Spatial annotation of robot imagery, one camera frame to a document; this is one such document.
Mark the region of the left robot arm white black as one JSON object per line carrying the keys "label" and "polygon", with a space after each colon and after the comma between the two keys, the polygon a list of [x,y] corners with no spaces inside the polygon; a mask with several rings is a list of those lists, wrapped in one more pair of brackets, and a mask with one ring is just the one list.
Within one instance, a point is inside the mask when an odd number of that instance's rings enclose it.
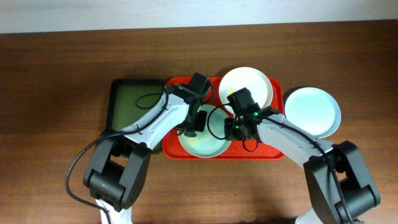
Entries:
{"label": "left robot arm white black", "polygon": [[193,130],[205,122],[199,107],[212,88],[210,82],[165,86],[142,118],[89,144],[94,151],[83,184],[96,200],[92,206],[100,210],[102,223],[132,222],[152,150],[171,130]]}

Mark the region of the mint green plate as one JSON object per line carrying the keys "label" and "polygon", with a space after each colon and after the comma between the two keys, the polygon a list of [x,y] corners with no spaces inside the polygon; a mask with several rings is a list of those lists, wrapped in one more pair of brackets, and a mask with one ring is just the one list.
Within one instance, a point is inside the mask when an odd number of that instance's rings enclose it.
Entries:
{"label": "mint green plate", "polygon": [[[212,132],[220,137],[224,137],[224,119],[228,115],[221,109],[217,109],[210,118],[210,128]],[[216,157],[225,152],[231,141],[219,140],[214,138],[208,131],[205,125],[204,132],[197,131],[197,139],[194,141],[187,141],[180,135],[178,140],[182,147],[191,155],[200,158]]]}

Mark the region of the yellow green sponge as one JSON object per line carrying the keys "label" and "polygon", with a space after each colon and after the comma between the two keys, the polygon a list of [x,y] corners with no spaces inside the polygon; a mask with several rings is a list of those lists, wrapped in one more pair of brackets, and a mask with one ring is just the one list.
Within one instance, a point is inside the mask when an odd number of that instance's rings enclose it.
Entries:
{"label": "yellow green sponge", "polygon": [[195,131],[185,130],[182,134],[182,137],[187,141],[194,141],[197,139],[197,133]]}

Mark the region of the light blue plate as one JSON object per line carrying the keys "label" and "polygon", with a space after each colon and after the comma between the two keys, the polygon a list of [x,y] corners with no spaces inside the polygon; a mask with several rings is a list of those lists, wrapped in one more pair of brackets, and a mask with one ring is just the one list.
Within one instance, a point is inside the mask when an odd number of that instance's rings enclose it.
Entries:
{"label": "light blue plate", "polygon": [[337,101],[315,87],[298,87],[284,96],[285,116],[298,128],[318,138],[331,136],[341,124]]}

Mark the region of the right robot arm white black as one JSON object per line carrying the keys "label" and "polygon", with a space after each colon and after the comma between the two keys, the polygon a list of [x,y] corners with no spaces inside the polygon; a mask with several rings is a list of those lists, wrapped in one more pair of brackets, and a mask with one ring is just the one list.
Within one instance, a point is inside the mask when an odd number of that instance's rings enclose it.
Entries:
{"label": "right robot arm white black", "polygon": [[224,131],[229,140],[272,146],[304,170],[312,206],[295,223],[357,223],[381,202],[360,150],[350,141],[319,139],[271,107],[246,108],[225,120]]}

